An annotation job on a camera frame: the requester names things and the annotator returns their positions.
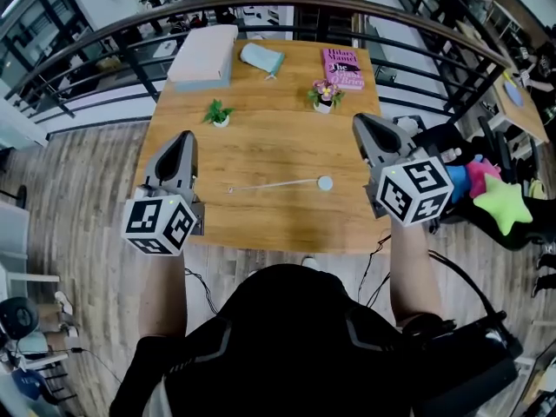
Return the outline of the pink flower potted plant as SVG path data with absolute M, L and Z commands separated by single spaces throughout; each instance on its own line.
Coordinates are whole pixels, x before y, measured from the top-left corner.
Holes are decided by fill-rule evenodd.
M 313 104 L 314 110 L 322 114 L 329 114 L 332 108 L 341 103 L 344 96 L 345 92 L 327 79 L 314 81 L 308 91 L 308 99 Z

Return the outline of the small wooden side table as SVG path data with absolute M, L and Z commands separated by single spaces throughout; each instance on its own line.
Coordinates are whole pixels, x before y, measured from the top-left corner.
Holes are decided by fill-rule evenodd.
M 520 94 L 522 104 L 512 100 L 506 91 L 506 86 Z M 496 120 L 515 125 L 532 136 L 537 144 L 549 143 L 539 112 L 525 89 L 510 82 L 504 76 L 499 76 L 493 84 L 493 93 L 499 110 Z

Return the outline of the black bin with white paper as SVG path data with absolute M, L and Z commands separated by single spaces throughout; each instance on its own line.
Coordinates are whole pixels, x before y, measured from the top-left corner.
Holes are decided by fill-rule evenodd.
M 396 116 L 393 118 L 393 123 L 404 129 L 410 136 L 416 136 L 427 129 L 418 115 Z

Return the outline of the green star pillow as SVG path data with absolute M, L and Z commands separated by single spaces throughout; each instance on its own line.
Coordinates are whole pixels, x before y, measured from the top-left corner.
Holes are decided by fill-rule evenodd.
M 519 184 L 505 183 L 492 175 L 484 175 L 484 179 L 485 192 L 477 195 L 473 204 L 494 219 L 503 236 L 510 234 L 516 222 L 533 222 L 533 216 L 523 200 Z

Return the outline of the flat pink box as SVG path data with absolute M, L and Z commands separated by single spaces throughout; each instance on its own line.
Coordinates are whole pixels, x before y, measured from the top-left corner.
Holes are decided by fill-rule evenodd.
M 169 68 L 169 80 L 179 83 L 223 78 L 238 33 L 235 24 L 192 29 Z

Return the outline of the blue pillow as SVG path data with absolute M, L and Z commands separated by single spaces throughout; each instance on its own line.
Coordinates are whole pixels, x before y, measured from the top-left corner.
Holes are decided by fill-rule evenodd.
M 453 183 L 451 203 L 456 204 L 471 189 L 471 181 L 469 179 L 467 169 L 464 165 L 447 165 L 446 170 Z

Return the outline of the small green potted plant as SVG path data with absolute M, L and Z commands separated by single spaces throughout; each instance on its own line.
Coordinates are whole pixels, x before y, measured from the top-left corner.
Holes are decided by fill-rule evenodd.
M 224 108 L 221 100 L 214 99 L 202 121 L 217 128 L 224 128 L 229 124 L 229 117 L 233 111 L 233 108 Z

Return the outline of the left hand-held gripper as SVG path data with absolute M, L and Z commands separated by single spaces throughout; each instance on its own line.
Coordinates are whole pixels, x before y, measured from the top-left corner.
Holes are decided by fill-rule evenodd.
M 205 206 L 164 189 L 193 189 L 198 177 L 195 135 L 184 130 L 149 159 L 145 182 L 124 205 L 121 237 L 146 255 L 178 256 L 191 235 L 204 234 Z

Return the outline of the person's left forearm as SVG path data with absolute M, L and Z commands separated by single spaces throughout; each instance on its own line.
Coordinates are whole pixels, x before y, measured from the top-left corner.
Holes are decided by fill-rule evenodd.
M 139 336 L 183 337 L 188 320 L 183 254 L 150 256 L 148 268 L 140 296 Z

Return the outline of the flat pale blue box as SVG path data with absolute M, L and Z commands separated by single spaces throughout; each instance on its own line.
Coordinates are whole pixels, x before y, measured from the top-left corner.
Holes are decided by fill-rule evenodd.
M 179 92 L 189 92 L 189 91 L 202 91 L 207 89 L 220 89 L 220 88 L 227 88 L 230 85 L 231 79 L 231 69 L 227 69 L 223 74 L 222 77 L 213 80 L 206 80 L 206 81 L 184 81 L 174 83 L 174 87 L 176 91 Z

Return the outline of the pale blue drawstring pouch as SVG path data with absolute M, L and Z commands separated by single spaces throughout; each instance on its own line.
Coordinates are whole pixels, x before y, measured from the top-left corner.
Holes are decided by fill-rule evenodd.
M 284 53 L 267 49 L 256 43 L 247 43 L 240 53 L 243 62 L 268 73 L 266 80 L 276 79 L 284 58 Z

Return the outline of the round pale blue tape measure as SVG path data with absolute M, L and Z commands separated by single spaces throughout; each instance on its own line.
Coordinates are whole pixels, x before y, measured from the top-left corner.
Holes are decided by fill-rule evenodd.
M 241 191 L 241 190 L 257 190 L 257 189 L 271 189 L 271 188 L 278 188 L 278 187 L 285 187 L 285 186 L 291 186 L 291 185 L 301 185 L 301 184 L 308 184 L 308 183 L 314 183 L 317 188 L 319 190 L 322 191 L 330 191 L 333 186 L 334 186 L 334 182 L 331 176 L 328 175 L 322 175 L 319 176 L 317 178 L 312 178 L 312 179 L 300 179 L 300 180 L 292 180 L 292 181 L 286 181 L 286 182 L 274 182 L 274 183 L 268 183 L 268 184 L 261 184 L 261 185 L 255 185 L 255 186 L 245 186 L 245 187 L 230 187 L 228 189 L 228 192 L 234 193 L 236 191 Z

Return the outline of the pink book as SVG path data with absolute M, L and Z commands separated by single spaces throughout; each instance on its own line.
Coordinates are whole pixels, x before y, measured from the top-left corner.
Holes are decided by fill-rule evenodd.
M 364 78 L 358 56 L 353 50 L 323 49 L 326 79 L 339 89 L 363 90 Z

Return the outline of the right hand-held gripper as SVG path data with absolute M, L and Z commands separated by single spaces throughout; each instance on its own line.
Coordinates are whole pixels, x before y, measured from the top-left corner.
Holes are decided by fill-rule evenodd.
M 404 129 L 380 116 L 356 114 L 352 130 L 361 159 L 370 166 L 365 189 L 375 218 L 388 216 L 408 227 L 440 216 L 453 183 L 438 156 L 414 149 Z

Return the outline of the black pack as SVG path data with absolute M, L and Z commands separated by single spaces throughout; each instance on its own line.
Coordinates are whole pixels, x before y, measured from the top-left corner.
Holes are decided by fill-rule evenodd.
M 473 417 L 518 378 L 523 347 L 505 319 L 489 314 L 415 347 L 407 362 L 413 417 Z

